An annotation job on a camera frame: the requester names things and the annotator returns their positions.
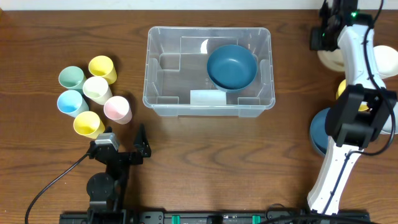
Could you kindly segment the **yellow small bowl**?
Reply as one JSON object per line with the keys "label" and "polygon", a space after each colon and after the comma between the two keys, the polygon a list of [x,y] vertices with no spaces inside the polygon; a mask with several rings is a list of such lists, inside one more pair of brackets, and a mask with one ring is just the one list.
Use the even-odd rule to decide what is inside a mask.
{"label": "yellow small bowl", "polygon": [[[341,96],[341,94],[344,92],[345,89],[346,89],[346,80],[343,80],[338,86],[338,89],[336,92],[336,99],[338,99]],[[368,110],[369,110],[369,107],[368,107],[367,103],[363,101],[359,107],[359,111],[368,111]]]}

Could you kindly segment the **white small bowl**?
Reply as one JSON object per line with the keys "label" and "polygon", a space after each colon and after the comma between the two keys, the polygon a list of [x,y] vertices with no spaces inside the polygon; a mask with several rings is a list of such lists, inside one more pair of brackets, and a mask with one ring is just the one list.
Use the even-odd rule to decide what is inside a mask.
{"label": "white small bowl", "polygon": [[397,50],[386,45],[378,45],[374,47],[374,55],[381,79],[397,75]]}

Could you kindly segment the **beige large bowl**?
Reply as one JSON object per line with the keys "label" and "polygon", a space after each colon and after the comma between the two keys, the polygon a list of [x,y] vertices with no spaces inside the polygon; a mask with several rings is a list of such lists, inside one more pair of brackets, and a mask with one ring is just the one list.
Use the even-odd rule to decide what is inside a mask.
{"label": "beige large bowl", "polygon": [[343,54],[340,49],[334,51],[319,50],[317,52],[318,58],[330,70],[336,72],[344,72],[345,66],[343,61]]}

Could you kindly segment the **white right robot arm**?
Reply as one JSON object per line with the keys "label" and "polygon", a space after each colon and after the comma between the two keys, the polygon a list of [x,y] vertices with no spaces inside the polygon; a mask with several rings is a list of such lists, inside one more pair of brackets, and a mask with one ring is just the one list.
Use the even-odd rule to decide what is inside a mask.
{"label": "white right robot arm", "polygon": [[386,88],[374,55],[378,17],[359,12],[355,0],[323,2],[319,16],[322,24],[311,30],[310,49],[341,51],[346,88],[326,115],[328,147],[307,202],[311,212],[336,215],[356,161],[395,117],[397,94]]}

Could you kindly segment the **dark blue bowl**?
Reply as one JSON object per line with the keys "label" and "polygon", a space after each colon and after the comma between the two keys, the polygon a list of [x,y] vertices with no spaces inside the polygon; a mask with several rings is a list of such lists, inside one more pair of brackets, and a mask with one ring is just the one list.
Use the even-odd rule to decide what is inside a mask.
{"label": "dark blue bowl", "polygon": [[255,80],[258,65],[250,50],[239,45],[223,45],[210,54],[206,69],[217,89],[235,93]]}
{"label": "dark blue bowl", "polygon": [[325,131],[325,120],[330,108],[318,112],[310,123],[309,136],[314,150],[325,157],[328,147],[328,135]]}

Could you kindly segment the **light grey small bowl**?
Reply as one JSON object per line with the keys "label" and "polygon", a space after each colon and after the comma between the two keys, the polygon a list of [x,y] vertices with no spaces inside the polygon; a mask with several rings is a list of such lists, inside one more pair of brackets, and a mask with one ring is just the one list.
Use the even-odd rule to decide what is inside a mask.
{"label": "light grey small bowl", "polygon": [[[398,103],[395,104],[393,111],[394,111],[395,127],[396,127],[394,134],[397,134],[398,133],[398,117],[397,117],[398,116]],[[381,130],[381,134],[390,134],[391,131],[392,131],[392,118],[391,118],[391,116],[389,116]]]}

